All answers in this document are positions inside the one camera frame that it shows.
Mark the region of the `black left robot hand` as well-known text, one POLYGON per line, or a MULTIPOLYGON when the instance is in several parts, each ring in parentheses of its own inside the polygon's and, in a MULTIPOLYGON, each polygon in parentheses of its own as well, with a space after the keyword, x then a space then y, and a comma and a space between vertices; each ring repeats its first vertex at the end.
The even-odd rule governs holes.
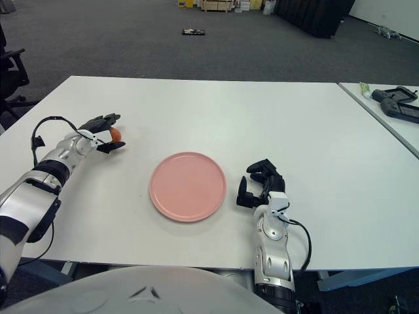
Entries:
POLYGON ((122 141, 120 131, 113 127, 119 118, 120 115, 115 113, 98 116, 83 124, 78 130, 87 131, 86 136, 91 139, 96 150, 109 154, 126 144, 122 141))

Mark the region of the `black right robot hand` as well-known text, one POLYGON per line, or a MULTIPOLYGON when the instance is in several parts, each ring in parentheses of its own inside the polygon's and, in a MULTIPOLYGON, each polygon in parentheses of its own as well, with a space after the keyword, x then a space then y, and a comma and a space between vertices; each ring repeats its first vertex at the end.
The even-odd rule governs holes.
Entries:
POLYGON ((238 188, 236 204, 242 207, 253 208, 260 205, 268 205, 268 195, 270 192, 285 192, 285 181, 276 171, 276 167, 268 159, 261 160, 251 164, 246 172, 250 178, 257 183, 262 184, 260 196, 254 196, 247 191, 247 181, 243 176, 238 188))

